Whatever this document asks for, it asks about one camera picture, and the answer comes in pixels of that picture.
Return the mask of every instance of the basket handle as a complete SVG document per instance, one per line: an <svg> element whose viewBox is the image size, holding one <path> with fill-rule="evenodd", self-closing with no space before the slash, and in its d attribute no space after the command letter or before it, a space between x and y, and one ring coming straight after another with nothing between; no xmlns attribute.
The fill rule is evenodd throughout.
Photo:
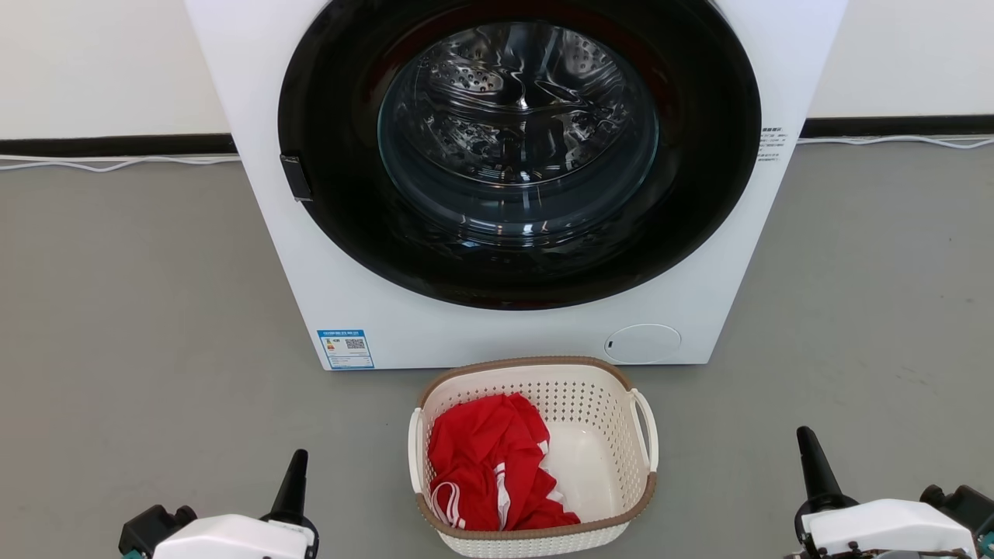
<svg viewBox="0 0 994 559"><path fill-rule="evenodd" d="M641 392L633 388L630 394L632 396L631 417L635 420L635 426L641 425L641 422L638 421L638 414L635 412L637 405L642 411L642 417L645 418L645 430L649 432L649 444L646 445L642 429L638 428L638 443L642 447L642 459L649 466L649 471L656 471L659 468L659 433L656 431L656 418L652 415L652 408L649 407L649 402L645 396L642 396Z"/></svg>
<svg viewBox="0 0 994 559"><path fill-rule="evenodd" d="M424 440L421 436L423 423L424 413L421 408L415 408L408 427L408 468L411 470L411 487L417 494L421 493L421 480L424 479Z"/></svg>

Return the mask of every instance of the gray floor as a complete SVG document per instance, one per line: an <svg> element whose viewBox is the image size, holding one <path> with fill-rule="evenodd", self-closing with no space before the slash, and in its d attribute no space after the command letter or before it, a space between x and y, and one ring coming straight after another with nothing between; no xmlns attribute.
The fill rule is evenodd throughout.
<svg viewBox="0 0 994 559"><path fill-rule="evenodd" d="M577 557L781 557L793 430L858 499L994 492L994 149L799 150L708 366L632 369L661 485ZM318 366L242 169L0 174L0 554L112 557L161 502L267 511L311 451L323 557L453 556L405 437L433 372Z"/></svg>

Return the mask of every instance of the red cloth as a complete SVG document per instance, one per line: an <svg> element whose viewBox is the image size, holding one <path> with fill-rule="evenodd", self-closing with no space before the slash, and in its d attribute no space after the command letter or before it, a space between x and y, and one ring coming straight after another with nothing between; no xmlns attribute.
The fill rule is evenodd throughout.
<svg viewBox="0 0 994 559"><path fill-rule="evenodd" d="M465 530L579 524L564 512L556 479L540 468L549 430L520 394L460 404L435 419L428 459L435 514Z"/></svg>

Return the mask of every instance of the white plastic basket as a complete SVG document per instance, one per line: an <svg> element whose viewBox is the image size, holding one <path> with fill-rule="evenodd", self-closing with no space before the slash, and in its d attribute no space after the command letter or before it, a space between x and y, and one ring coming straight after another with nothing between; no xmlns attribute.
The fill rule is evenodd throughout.
<svg viewBox="0 0 994 559"><path fill-rule="evenodd" d="M435 475L427 457L435 418L460 403L516 392L542 414L550 433L544 466L559 482L567 510L582 523L507 532L444 525L424 498ZM621 535L655 491L659 441L649 404L616 367L587 357L508 359L453 369L428 387L411 415L408 462L421 514L457 553L542 557L597 547Z"/></svg>

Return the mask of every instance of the washing machine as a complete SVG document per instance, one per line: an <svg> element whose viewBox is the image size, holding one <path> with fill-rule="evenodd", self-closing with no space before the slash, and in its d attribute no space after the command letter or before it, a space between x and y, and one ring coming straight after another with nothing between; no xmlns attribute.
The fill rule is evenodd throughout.
<svg viewBox="0 0 994 559"><path fill-rule="evenodd" d="M707 362L845 7L187 0L335 370Z"/></svg>

